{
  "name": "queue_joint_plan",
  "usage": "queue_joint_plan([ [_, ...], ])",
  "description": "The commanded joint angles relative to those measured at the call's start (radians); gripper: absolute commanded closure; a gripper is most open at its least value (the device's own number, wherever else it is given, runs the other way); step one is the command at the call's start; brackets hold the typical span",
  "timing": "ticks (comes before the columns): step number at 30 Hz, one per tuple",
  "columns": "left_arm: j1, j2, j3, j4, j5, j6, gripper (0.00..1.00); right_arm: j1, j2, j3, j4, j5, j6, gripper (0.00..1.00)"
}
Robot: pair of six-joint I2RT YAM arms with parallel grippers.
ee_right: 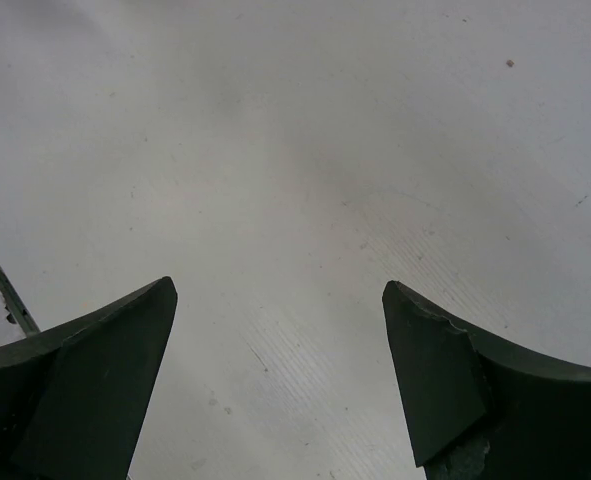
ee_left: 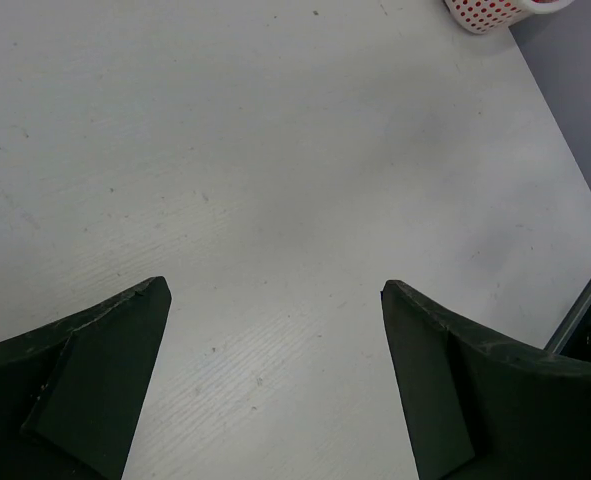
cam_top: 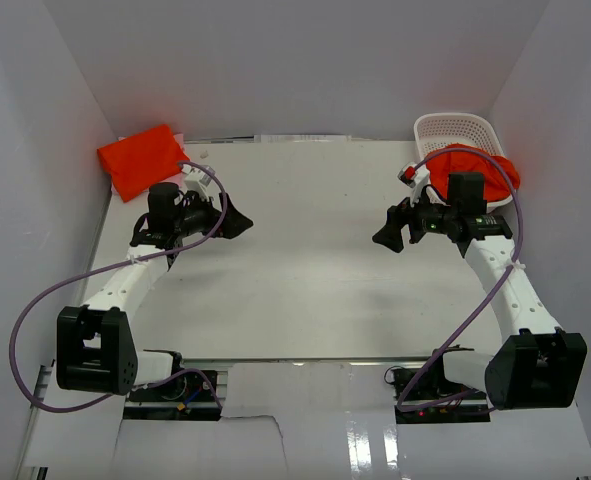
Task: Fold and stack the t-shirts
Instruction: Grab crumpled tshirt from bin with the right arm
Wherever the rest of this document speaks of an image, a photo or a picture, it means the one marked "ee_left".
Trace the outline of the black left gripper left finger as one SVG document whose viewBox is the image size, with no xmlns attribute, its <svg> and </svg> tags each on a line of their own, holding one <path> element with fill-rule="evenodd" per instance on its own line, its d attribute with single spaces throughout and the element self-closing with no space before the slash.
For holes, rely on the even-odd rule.
<svg viewBox="0 0 591 480">
<path fill-rule="evenodd" d="M 0 342 L 0 479 L 119 479 L 171 306 L 151 277 Z"/>
</svg>

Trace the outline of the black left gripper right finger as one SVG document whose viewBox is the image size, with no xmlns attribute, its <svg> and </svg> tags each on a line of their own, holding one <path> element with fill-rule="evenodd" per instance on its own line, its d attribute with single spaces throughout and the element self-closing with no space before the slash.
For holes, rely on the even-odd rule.
<svg viewBox="0 0 591 480">
<path fill-rule="evenodd" d="M 422 479 L 591 479 L 591 353 L 548 352 L 399 280 L 381 293 Z"/>
</svg>

